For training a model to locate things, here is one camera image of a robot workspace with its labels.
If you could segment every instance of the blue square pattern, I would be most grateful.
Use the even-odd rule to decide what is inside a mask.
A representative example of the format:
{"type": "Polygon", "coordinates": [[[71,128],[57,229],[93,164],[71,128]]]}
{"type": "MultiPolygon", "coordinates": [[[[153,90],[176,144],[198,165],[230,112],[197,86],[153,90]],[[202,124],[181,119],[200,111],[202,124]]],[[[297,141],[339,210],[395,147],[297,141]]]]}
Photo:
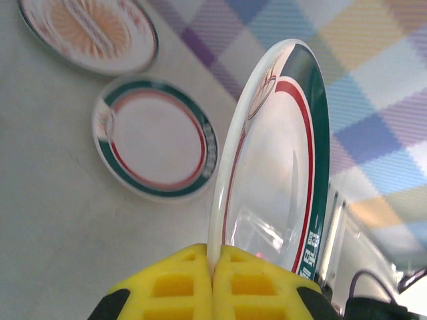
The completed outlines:
{"type": "Polygon", "coordinates": [[[335,137],[358,165],[402,148],[376,113],[337,132],[335,137]]]}
{"type": "Polygon", "coordinates": [[[315,33],[293,0],[271,0],[248,27],[265,49],[285,39],[307,40],[315,33]]]}
{"type": "Polygon", "coordinates": [[[427,250],[427,220],[408,223],[406,226],[415,239],[427,250]]]}
{"type": "Polygon", "coordinates": [[[375,108],[363,94],[351,75],[345,75],[326,88],[331,132],[357,123],[375,113],[375,108]]]}
{"type": "Polygon", "coordinates": [[[362,170],[381,195],[425,185],[426,178],[404,149],[369,161],[362,170]]]}
{"type": "Polygon", "coordinates": [[[240,20],[247,25],[269,0],[226,0],[240,20]]]}

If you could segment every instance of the plate rim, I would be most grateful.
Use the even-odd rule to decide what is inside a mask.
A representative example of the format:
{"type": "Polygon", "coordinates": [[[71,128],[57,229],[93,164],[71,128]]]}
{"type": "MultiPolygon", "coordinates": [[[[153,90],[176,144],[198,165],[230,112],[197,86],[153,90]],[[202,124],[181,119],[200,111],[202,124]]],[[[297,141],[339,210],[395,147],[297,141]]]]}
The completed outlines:
{"type": "MultiPolygon", "coordinates": [[[[203,130],[203,123],[200,121],[200,119],[197,118],[197,116],[194,114],[193,110],[189,107],[189,105],[187,103],[185,103],[184,101],[178,99],[176,96],[172,95],[171,93],[166,92],[166,94],[168,94],[170,97],[172,97],[175,100],[178,100],[183,106],[185,106],[187,108],[187,110],[191,113],[191,115],[194,117],[194,119],[197,121],[197,123],[200,125],[202,133],[203,133],[203,140],[205,142],[206,145],[206,156],[205,159],[203,161],[203,166],[206,166],[207,163],[207,153],[208,153],[208,141],[207,141],[207,136],[206,133],[203,130]]],[[[125,187],[127,187],[128,189],[132,190],[134,193],[145,197],[147,199],[150,199],[152,201],[155,202],[168,202],[168,201],[180,201],[180,200],[185,200],[185,199],[191,199],[192,197],[195,197],[196,195],[198,195],[199,193],[203,192],[204,189],[207,188],[207,186],[210,184],[210,182],[213,179],[213,176],[215,175],[217,169],[218,169],[218,164],[219,164],[219,158],[220,158],[220,148],[218,146],[218,138],[214,129],[214,126],[212,125],[211,121],[209,120],[209,118],[207,117],[205,111],[199,107],[199,105],[192,99],[190,98],[188,95],[186,95],[181,89],[173,86],[172,84],[163,81],[161,79],[156,79],[153,77],[146,77],[146,76],[127,76],[127,77],[121,77],[118,79],[113,80],[111,83],[109,83],[108,85],[106,85],[100,92],[100,94],[97,96],[94,106],[93,106],[93,112],[92,112],[92,137],[93,137],[93,141],[95,143],[97,152],[99,154],[99,156],[101,157],[101,160],[103,161],[104,165],[108,168],[109,172],[118,180],[120,181],[120,183],[122,185],[124,185],[125,187]],[[210,128],[211,130],[211,136],[213,138],[213,145],[215,146],[215,151],[213,152],[215,155],[215,163],[213,166],[213,169],[211,170],[211,175],[207,178],[204,178],[205,181],[203,182],[203,184],[201,184],[199,187],[197,187],[196,189],[194,189],[193,191],[190,192],[185,192],[183,193],[183,191],[185,191],[186,189],[190,188],[192,185],[195,184],[195,182],[197,182],[197,180],[201,177],[202,171],[201,170],[195,179],[193,179],[191,181],[191,183],[189,185],[187,185],[184,188],[178,189],[178,190],[174,190],[174,191],[159,191],[157,190],[156,192],[165,192],[165,193],[179,193],[179,195],[156,195],[156,194],[152,194],[149,192],[145,192],[144,190],[138,189],[137,187],[134,187],[133,185],[130,185],[127,181],[125,181],[123,179],[123,177],[121,177],[115,170],[113,167],[111,167],[110,163],[108,162],[108,160],[105,158],[105,154],[101,149],[101,145],[99,142],[99,138],[97,137],[96,134],[96,130],[95,130],[95,124],[97,123],[97,112],[99,109],[99,102],[103,101],[103,103],[105,103],[104,101],[104,97],[106,95],[108,95],[109,93],[111,93],[114,89],[119,89],[122,85],[128,84],[128,83],[135,83],[138,81],[145,81],[146,83],[150,83],[153,85],[153,87],[148,88],[151,90],[157,90],[161,93],[165,93],[165,91],[163,90],[163,88],[168,88],[168,89],[172,89],[174,91],[176,91],[177,93],[179,93],[182,97],[184,97],[185,99],[187,99],[188,102],[190,102],[192,104],[193,107],[197,108],[197,111],[200,112],[200,114],[202,114],[204,120],[205,120],[205,124],[207,124],[207,126],[210,128]]],[[[150,186],[144,186],[147,189],[152,189],[150,186]]]]}
{"type": "MultiPolygon", "coordinates": [[[[327,104],[327,100],[326,100],[326,87],[324,84],[322,73],[320,71],[320,66],[319,66],[318,61],[317,61],[316,57],[314,56],[312,50],[303,41],[300,41],[297,39],[284,40],[284,41],[277,43],[275,46],[273,46],[270,49],[270,51],[271,51],[270,53],[267,52],[264,55],[264,57],[262,58],[262,62],[264,65],[262,65],[262,66],[257,65],[256,69],[254,70],[254,72],[251,75],[251,77],[254,77],[255,79],[252,80],[252,83],[250,84],[250,86],[248,86],[248,83],[247,83],[247,86],[253,87],[255,81],[257,81],[256,85],[258,85],[259,81],[262,80],[262,77],[266,76],[266,73],[268,71],[268,67],[275,61],[275,59],[277,57],[279,57],[283,54],[283,50],[286,48],[289,48],[291,46],[294,46],[294,48],[292,49],[292,52],[293,52],[296,45],[299,45],[302,48],[304,48],[304,50],[306,50],[310,54],[310,59],[314,62],[313,67],[315,67],[317,69],[318,75],[320,76],[319,79],[320,79],[320,84],[322,85],[322,95],[323,95],[322,97],[324,97],[324,99],[325,99],[324,105],[322,105],[321,107],[326,109],[326,112],[319,117],[318,112],[317,113],[314,112],[314,106],[310,105],[310,102],[308,101],[309,97],[307,97],[306,93],[304,92],[304,88],[302,85],[300,85],[298,78],[297,79],[292,78],[292,79],[294,79],[294,81],[298,85],[300,85],[300,89],[301,89],[302,93],[304,94],[304,98],[308,102],[307,108],[308,108],[309,116],[312,119],[312,131],[313,131],[313,138],[312,139],[313,139],[313,144],[314,144],[314,150],[313,150],[314,172],[312,174],[313,183],[312,183],[312,200],[310,201],[311,202],[310,203],[310,212],[308,215],[308,220],[306,222],[306,230],[304,231],[304,226],[303,226],[302,234],[300,235],[300,243],[302,243],[302,248],[301,248],[301,250],[298,248],[296,256],[295,256],[294,266],[292,268],[293,272],[298,273],[302,276],[307,276],[307,274],[303,272],[304,267],[307,267],[307,266],[306,265],[303,266],[304,254],[302,253],[302,251],[304,251],[304,253],[306,252],[306,248],[308,246],[309,232],[312,231],[312,229],[313,229],[313,227],[312,227],[313,220],[316,220],[316,222],[317,222],[317,219],[321,220],[320,221],[321,223],[318,223],[316,225],[317,226],[316,227],[317,228],[316,229],[316,231],[317,231],[316,235],[319,235],[318,241],[320,242],[320,239],[322,237],[322,230],[323,230],[323,226],[324,226],[324,219],[325,219],[324,210],[320,211],[318,207],[319,206],[320,207],[326,207],[326,196],[324,197],[324,200],[322,200],[318,196],[315,198],[315,195],[316,195],[316,193],[325,193],[325,192],[327,193],[328,192],[328,183],[329,183],[329,166],[330,166],[330,164],[329,164],[329,162],[330,162],[329,109],[328,109],[328,104],[327,104]],[[267,56],[269,56],[268,64],[267,64],[267,61],[265,61],[266,60],[265,57],[267,57],[267,56]],[[323,128],[321,127],[319,129],[319,126],[315,125],[315,122],[317,123],[317,122],[321,122],[324,120],[326,120],[325,121],[326,125],[324,123],[323,128]],[[316,132],[320,132],[322,134],[322,138],[321,137],[316,138],[316,132]],[[326,153],[326,155],[325,154],[319,155],[319,152],[322,149],[324,150],[325,144],[326,144],[328,152],[326,153]],[[322,166],[323,162],[327,163],[327,168],[324,168],[322,166]],[[319,180],[322,180],[322,181],[320,181],[321,185],[316,184],[316,182],[318,182],[319,180]]],[[[280,75],[282,75],[282,72],[284,70],[285,65],[286,65],[286,63],[282,67],[282,70],[280,70],[280,75]]],[[[241,95],[241,97],[244,96],[244,100],[245,100],[242,102],[242,108],[241,109],[243,109],[243,107],[246,107],[248,101],[252,102],[253,98],[256,96],[256,92],[251,92],[250,90],[252,90],[252,88],[246,88],[245,87],[244,91],[247,91],[247,92],[243,92],[241,95]]],[[[234,118],[236,118],[236,123],[238,123],[239,125],[241,125],[243,123],[243,125],[240,126],[242,129],[239,133],[236,132],[237,129],[235,129],[235,132],[233,132],[233,133],[231,130],[229,130],[229,133],[233,134],[233,137],[230,137],[230,139],[233,139],[234,141],[232,142],[232,146],[230,144],[228,150],[226,150],[226,146],[224,145],[223,156],[225,155],[225,152],[230,151],[231,148],[233,149],[233,155],[232,156],[236,155],[238,148],[239,147],[242,148],[240,145],[243,145],[242,139],[244,139],[244,135],[246,134],[245,130],[246,130],[246,127],[248,126],[247,125],[248,115],[238,115],[238,116],[234,116],[234,118]]],[[[235,165],[234,165],[234,163],[233,163],[233,165],[230,165],[230,162],[234,162],[234,159],[231,159],[231,160],[226,159],[226,161],[225,161],[226,164],[223,164],[223,165],[222,165],[222,162],[223,162],[223,159],[221,158],[221,160],[220,160],[220,173],[222,172],[223,167],[227,167],[228,168],[227,173],[230,172],[230,175],[228,177],[226,177],[226,176],[221,177],[222,181],[220,181],[220,179],[218,179],[219,183],[217,183],[217,186],[216,186],[216,190],[215,190],[216,194],[214,195],[214,200],[218,199],[218,191],[220,190],[219,184],[222,184],[222,191],[224,189],[226,189],[227,193],[231,193],[230,192],[231,186],[225,188],[224,184],[230,183],[230,179],[231,179],[232,175],[234,174],[232,171],[233,171],[233,168],[235,167],[235,165]]],[[[224,209],[224,213],[225,213],[225,206],[226,206],[226,204],[222,203],[218,207],[221,208],[220,210],[224,209]]],[[[222,221],[222,231],[224,233],[226,232],[226,223],[227,223],[226,219],[227,219],[227,217],[224,215],[224,218],[222,221]]],[[[315,260],[314,266],[310,267],[311,273],[308,276],[310,279],[314,278],[314,273],[316,270],[316,263],[317,263],[317,259],[318,259],[318,255],[319,255],[318,250],[319,250],[319,245],[317,246],[317,248],[314,249],[316,260],[315,260]]]]}
{"type": "Polygon", "coordinates": [[[44,38],[37,32],[37,30],[34,28],[33,24],[30,22],[27,14],[25,13],[25,10],[23,8],[23,2],[25,0],[17,0],[17,6],[19,11],[19,16],[22,18],[25,26],[28,28],[30,33],[36,38],[38,42],[42,44],[48,51],[50,51],[51,54],[56,56],[56,58],[60,58],[63,62],[66,62],[66,64],[69,64],[73,67],[78,68],[81,71],[89,72],[90,74],[94,75],[100,75],[105,77],[123,77],[125,75],[132,75],[135,73],[147,71],[157,60],[159,55],[159,36],[157,34],[157,29],[155,28],[155,25],[153,21],[151,20],[151,17],[148,15],[147,11],[143,8],[142,4],[139,3],[136,0],[126,0],[132,2],[144,15],[144,17],[147,19],[151,31],[154,36],[154,51],[151,59],[143,66],[138,67],[132,71],[126,71],[126,72],[120,72],[120,71],[104,71],[100,68],[96,67],[90,67],[87,65],[84,65],[76,60],[72,60],[68,58],[66,55],[63,55],[59,50],[57,50],[54,46],[52,46],[50,43],[48,43],[44,38]]]}

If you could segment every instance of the ceramic plate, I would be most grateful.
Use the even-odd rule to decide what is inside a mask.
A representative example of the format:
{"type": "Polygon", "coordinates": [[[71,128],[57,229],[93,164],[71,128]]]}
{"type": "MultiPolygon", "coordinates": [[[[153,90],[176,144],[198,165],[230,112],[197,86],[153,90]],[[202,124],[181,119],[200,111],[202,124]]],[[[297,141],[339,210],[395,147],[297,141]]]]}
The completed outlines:
{"type": "Polygon", "coordinates": [[[93,112],[101,158],[126,186],[152,199],[181,199],[212,176],[218,148],[204,112],[163,82],[119,79],[108,85],[93,112]]]}
{"type": "Polygon", "coordinates": [[[145,69],[157,54],[157,33],[132,0],[19,0],[37,38],[86,70],[124,75],[145,69]]]}
{"type": "Polygon", "coordinates": [[[224,203],[223,244],[314,278],[328,191],[328,123],[312,52],[301,41],[277,44],[252,73],[224,147],[216,187],[223,195],[213,204],[224,203]]]}

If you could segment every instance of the red stripe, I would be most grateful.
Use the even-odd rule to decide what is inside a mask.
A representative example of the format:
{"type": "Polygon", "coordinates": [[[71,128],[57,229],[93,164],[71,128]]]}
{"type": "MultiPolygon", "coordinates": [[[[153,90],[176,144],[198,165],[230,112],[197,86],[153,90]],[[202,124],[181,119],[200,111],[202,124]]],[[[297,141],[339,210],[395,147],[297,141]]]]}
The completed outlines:
{"type": "Polygon", "coordinates": [[[230,205],[230,195],[232,194],[232,185],[234,180],[234,172],[236,171],[236,167],[238,164],[238,160],[240,157],[240,152],[242,151],[243,142],[246,138],[246,132],[243,131],[242,135],[240,136],[238,149],[236,151],[236,154],[234,155],[234,161],[233,161],[233,167],[232,167],[232,174],[230,175],[230,182],[228,183],[228,192],[227,192],[227,199],[226,199],[226,208],[224,210],[224,220],[222,223],[222,244],[226,244],[226,225],[227,225],[227,216],[228,216],[228,206],[230,205]]]}
{"type": "Polygon", "coordinates": [[[279,81],[276,85],[275,92],[286,92],[289,93],[298,104],[300,108],[302,117],[304,119],[304,126],[306,128],[307,135],[307,144],[308,144],[308,188],[307,188],[307,199],[306,199],[306,212],[304,215],[304,224],[302,227],[302,234],[300,239],[300,244],[298,245],[298,251],[296,253],[296,258],[294,261],[294,266],[292,267],[292,272],[296,273],[298,264],[300,262],[302,247],[304,246],[304,240],[306,238],[306,232],[308,227],[308,219],[310,218],[310,200],[312,198],[312,187],[313,187],[313,137],[312,131],[310,129],[310,115],[306,109],[306,104],[304,103],[304,99],[301,96],[301,93],[292,83],[288,81],[279,81]]]}
{"type": "Polygon", "coordinates": [[[197,134],[199,135],[199,140],[200,140],[200,148],[201,148],[201,153],[200,153],[200,160],[199,163],[197,164],[197,167],[194,169],[194,171],[185,179],[175,182],[175,183],[157,183],[155,181],[151,181],[149,179],[145,179],[143,177],[141,177],[140,175],[138,175],[137,173],[135,173],[134,171],[132,171],[130,169],[130,167],[128,165],[126,165],[126,163],[123,161],[123,159],[121,158],[117,147],[115,146],[115,143],[112,141],[111,142],[111,148],[113,149],[113,153],[117,159],[117,161],[119,161],[119,163],[129,172],[131,173],[135,178],[137,178],[140,182],[142,182],[144,185],[148,186],[148,187],[153,187],[155,189],[163,189],[163,190],[177,190],[177,189],[181,189],[183,187],[188,186],[191,182],[193,182],[198,175],[200,174],[200,172],[203,169],[203,164],[205,163],[205,159],[206,159],[206,145],[205,145],[205,139],[204,139],[204,135],[203,132],[200,128],[200,126],[197,124],[196,120],[194,119],[194,116],[192,113],[190,113],[190,110],[183,104],[181,104],[179,101],[177,101],[176,99],[173,99],[172,97],[170,97],[169,95],[164,95],[160,92],[157,91],[140,91],[140,92],[135,92],[135,93],[131,93],[129,95],[126,95],[125,97],[121,98],[119,101],[117,101],[114,104],[114,112],[115,113],[119,113],[126,105],[129,101],[134,100],[138,97],[161,97],[162,99],[170,102],[172,105],[176,106],[178,109],[182,110],[191,120],[191,122],[194,124],[194,127],[197,129],[197,134]]]}

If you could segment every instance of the table surface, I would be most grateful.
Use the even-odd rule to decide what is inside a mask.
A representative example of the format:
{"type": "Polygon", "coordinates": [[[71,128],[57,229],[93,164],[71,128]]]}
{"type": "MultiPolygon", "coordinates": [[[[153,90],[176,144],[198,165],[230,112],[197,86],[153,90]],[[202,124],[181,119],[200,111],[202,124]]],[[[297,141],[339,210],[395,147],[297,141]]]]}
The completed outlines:
{"type": "MultiPolygon", "coordinates": [[[[185,91],[224,144],[236,102],[147,5],[159,56],[147,75],[185,91]]],[[[8,319],[86,319],[115,283],[207,240],[213,182],[180,204],[134,195],[102,163],[93,103],[111,79],[82,73],[0,2],[0,310],[8,319]]]]}

